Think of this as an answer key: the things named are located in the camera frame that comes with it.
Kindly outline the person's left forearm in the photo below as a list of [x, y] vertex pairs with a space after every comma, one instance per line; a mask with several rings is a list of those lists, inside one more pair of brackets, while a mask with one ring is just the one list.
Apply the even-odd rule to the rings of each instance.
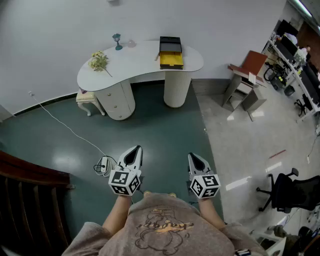
[[102, 227], [114, 236], [125, 226], [131, 205], [131, 197], [119, 195]]

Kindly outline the white power strip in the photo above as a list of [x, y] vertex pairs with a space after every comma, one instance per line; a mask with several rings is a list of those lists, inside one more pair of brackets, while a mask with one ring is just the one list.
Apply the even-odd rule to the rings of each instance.
[[100, 171], [103, 176], [106, 176], [110, 169], [110, 160], [108, 156], [103, 156], [100, 161]]

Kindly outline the teal lantern ornament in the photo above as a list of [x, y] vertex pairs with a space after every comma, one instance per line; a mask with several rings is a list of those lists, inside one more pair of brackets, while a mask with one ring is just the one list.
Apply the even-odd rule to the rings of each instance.
[[112, 36], [112, 38], [116, 42], [115, 50], [120, 51], [123, 48], [123, 46], [120, 45], [121, 35], [119, 33], [116, 33]]

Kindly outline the black office chair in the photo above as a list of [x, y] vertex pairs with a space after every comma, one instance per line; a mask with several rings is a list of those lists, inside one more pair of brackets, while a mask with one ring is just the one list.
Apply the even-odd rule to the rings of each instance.
[[271, 205], [278, 212], [289, 214], [293, 208], [312, 211], [320, 205], [320, 175], [305, 180], [291, 179], [291, 176], [298, 175], [296, 168], [292, 168], [289, 174], [280, 173], [277, 179], [269, 173], [267, 176], [271, 179], [271, 190], [256, 188], [257, 192], [269, 195], [265, 205], [258, 211], [263, 212]]

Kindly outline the person's right forearm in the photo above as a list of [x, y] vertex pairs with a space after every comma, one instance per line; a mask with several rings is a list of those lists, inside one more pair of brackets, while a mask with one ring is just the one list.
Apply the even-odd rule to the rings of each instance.
[[198, 200], [199, 211], [202, 217], [218, 230], [226, 226], [225, 222], [218, 215], [214, 204], [210, 198]]

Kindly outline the black box with lid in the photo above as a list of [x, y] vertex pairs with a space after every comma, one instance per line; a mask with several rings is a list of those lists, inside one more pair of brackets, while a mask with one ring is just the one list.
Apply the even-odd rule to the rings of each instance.
[[179, 37], [161, 36], [159, 39], [161, 70], [183, 70], [183, 49]]

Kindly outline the brown board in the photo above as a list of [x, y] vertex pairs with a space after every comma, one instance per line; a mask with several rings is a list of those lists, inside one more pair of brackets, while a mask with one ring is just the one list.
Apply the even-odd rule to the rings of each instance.
[[241, 67], [257, 76], [266, 62], [266, 59], [267, 55], [250, 50]]

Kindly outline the cream upholstered stool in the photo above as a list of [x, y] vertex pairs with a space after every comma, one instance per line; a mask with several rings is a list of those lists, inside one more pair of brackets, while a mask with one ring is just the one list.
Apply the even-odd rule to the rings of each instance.
[[76, 102], [78, 107], [81, 110], [85, 111], [88, 117], [91, 116], [91, 112], [88, 108], [84, 106], [84, 104], [93, 104], [99, 110], [102, 116], [106, 115], [106, 113], [104, 112], [104, 110], [100, 105], [98, 98], [96, 97], [95, 93], [92, 91], [85, 91], [85, 90], [79, 89], [76, 95]]

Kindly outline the grey side cabinet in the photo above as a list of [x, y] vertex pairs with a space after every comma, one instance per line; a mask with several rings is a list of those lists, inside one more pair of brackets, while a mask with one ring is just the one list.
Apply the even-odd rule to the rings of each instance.
[[233, 77], [224, 92], [221, 106], [231, 112], [241, 107], [252, 119], [253, 113], [267, 101], [260, 91], [265, 81], [242, 67], [230, 64], [228, 68]]

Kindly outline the person's brown printed shirt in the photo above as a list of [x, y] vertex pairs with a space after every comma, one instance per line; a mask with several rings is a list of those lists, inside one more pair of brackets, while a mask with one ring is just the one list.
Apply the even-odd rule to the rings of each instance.
[[124, 227], [111, 235], [84, 223], [61, 256], [268, 256], [238, 223], [217, 229], [178, 197], [153, 193], [133, 203]]

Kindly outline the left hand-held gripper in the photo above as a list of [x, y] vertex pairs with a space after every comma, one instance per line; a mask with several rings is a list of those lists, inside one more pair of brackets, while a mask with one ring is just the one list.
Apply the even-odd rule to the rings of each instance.
[[114, 194], [131, 197], [135, 193], [141, 185], [142, 162], [143, 149], [140, 145], [129, 148], [119, 157], [108, 181]]

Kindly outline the white drawer pedestal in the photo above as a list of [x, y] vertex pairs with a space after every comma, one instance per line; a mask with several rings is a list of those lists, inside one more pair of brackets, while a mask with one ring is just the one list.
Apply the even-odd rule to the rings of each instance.
[[94, 94], [107, 115], [113, 120], [125, 120], [135, 111], [136, 102], [128, 79], [96, 91]]

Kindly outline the white fluted column pedestal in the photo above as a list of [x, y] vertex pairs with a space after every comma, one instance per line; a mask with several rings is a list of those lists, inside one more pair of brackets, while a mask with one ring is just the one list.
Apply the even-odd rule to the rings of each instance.
[[166, 71], [163, 95], [164, 103], [170, 108], [181, 107], [185, 103], [191, 79], [190, 72]]

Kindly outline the white curved desk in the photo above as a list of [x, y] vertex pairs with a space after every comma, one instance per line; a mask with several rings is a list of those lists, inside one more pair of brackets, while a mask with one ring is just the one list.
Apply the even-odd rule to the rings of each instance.
[[114, 47], [97, 51], [93, 56], [106, 56], [105, 69], [95, 71], [88, 62], [79, 70], [78, 86], [88, 92], [113, 95], [123, 92], [122, 83], [128, 84], [129, 79], [151, 73], [160, 72], [159, 41], [138, 42], [135, 47], [124, 46], [121, 50]]

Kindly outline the dark wooden furniture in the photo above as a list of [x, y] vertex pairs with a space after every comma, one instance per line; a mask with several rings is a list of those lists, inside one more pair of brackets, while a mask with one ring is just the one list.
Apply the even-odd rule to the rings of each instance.
[[70, 245], [64, 199], [70, 175], [0, 150], [0, 255], [61, 256]]

